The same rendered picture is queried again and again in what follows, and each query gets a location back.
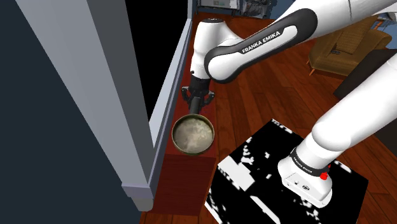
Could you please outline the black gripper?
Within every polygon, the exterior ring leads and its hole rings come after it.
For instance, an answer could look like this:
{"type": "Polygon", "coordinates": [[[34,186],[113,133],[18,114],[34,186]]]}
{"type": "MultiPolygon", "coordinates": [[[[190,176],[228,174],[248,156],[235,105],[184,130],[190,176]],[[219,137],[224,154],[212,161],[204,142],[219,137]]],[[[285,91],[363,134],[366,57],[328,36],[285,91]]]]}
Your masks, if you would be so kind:
{"type": "Polygon", "coordinates": [[[201,79],[191,75],[189,87],[181,87],[183,100],[189,103],[190,97],[199,97],[202,99],[202,107],[209,105],[215,97],[215,93],[209,90],[210,82],[211,79],[201,79]]]}

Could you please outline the red wooden sideboard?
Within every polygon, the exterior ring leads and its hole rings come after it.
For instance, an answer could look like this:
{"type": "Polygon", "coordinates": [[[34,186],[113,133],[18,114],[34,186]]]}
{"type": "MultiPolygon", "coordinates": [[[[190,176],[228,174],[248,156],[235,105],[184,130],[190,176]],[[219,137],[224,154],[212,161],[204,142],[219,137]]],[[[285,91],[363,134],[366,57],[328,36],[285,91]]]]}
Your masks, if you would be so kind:
{"type": "Polygon", "coordinates": [[[217,164],[218,139],[214,139],[205,153],[193,156],[177,150],[171,134],[174,123],[189,113],[187,103],[182,99],[181,87],[190,83],[189,68],[197,26],[203,19],[215,16],[200,12],[188,24],[188,37],[183,42],[185,55],[179,63],[178,76],[173,79],[171,95],[167,98],[167,123],[161,135],[159,164],[155,166],[158,184],[151,213],[198,216],[207,197],[217,164]]]}

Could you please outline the grey framed window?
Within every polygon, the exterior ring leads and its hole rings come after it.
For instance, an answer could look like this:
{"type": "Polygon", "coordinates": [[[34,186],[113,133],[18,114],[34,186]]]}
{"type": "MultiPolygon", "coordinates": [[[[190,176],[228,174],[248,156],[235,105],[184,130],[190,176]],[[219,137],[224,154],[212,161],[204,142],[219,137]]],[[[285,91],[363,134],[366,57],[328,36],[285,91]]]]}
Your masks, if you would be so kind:
{"type": "Polygon", "coordinates": [[[151,115],[124,0],[16,0],[140,211],[153,208],[192,33],[188,18],[151,115]]]}

